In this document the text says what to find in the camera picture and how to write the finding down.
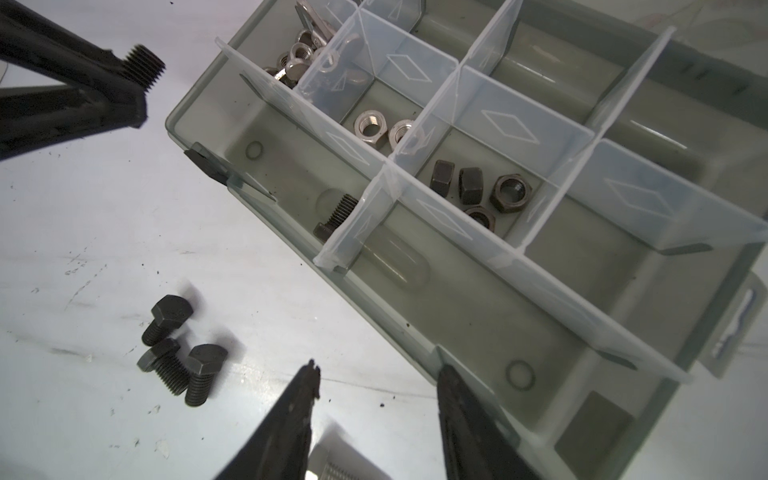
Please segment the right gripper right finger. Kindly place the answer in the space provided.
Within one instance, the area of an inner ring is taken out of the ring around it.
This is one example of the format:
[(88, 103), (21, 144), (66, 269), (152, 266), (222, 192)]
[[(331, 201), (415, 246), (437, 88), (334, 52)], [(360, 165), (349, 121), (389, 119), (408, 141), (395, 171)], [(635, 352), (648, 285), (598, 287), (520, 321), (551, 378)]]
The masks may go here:
[(439, 420), (449, 479), (537, 479), (539, 475), (503, 437), (456, 368), (437, 380)]

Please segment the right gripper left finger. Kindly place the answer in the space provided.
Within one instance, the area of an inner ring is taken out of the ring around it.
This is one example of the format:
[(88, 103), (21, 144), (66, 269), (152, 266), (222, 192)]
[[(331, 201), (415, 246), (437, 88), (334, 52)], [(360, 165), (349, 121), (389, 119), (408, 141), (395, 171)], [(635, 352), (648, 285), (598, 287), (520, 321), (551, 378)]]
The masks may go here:
[(308, 468), (315, 401), (321, 371), (303, 365), (219, 479), (303, 479)]

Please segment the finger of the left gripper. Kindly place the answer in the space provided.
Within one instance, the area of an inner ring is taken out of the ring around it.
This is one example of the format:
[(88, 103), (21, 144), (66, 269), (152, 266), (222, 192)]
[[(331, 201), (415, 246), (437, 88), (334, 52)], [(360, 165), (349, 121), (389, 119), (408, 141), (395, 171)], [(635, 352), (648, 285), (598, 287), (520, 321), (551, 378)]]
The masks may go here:
[(104, 93), (67, 85), (1, 90), (1, 159), (122, 128), (147, 119), (141, 91)]
[(83, 90), (126, 102), (144, 97), (147, 85), (128, 62), (18, 1), (1, 3), (1, 59)]

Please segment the silver hex bolt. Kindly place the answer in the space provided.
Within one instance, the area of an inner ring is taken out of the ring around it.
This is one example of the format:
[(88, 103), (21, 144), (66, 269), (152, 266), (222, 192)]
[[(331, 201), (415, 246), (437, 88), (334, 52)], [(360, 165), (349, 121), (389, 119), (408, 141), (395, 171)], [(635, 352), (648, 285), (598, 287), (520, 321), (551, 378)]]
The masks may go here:
[(359, 477), (327, 458), (315, 458), (308, 465), (306, 480), (358, 480)]

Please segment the black hex bolt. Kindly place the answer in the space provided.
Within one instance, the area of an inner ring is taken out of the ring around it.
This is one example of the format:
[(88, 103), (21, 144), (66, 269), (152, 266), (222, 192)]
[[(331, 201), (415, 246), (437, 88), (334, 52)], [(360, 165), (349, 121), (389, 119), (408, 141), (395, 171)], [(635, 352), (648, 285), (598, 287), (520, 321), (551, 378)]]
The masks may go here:
[(135, 45), (122, 60), (121, 75), (147, 92), (166, 70), (165, 63), (144, 45)]
[(191, 303), (178, 295), (168, 294), (152, 307), (153, 320), (141, 336), (146, 346), (154, 346), (179, 329), (193, 314)]
[(174, 396), (184, 393), (189, 385), (189, 373), (177, 356), (179, 350), (177, 340), (166, 338), (150, 347), (137, 361), (142, 372), (155, 372)]
[(228, 350), (216, 344), (194, 346), (182, 365), (189, 375), (185, 404), (202, 406), (208, 399), (213, 382), (228, 357)]

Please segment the small silver hex nut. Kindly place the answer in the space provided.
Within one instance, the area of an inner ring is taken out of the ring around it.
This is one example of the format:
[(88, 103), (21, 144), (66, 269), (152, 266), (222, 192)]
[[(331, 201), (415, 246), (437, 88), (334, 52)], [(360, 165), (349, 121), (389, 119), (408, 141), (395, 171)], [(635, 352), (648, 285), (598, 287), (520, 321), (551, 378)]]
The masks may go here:
[(402, 119), (389, 128), (388, 140), (392, 151), (397, 148), (397, 145), (412, 128), (413, 124), (413, 119)]

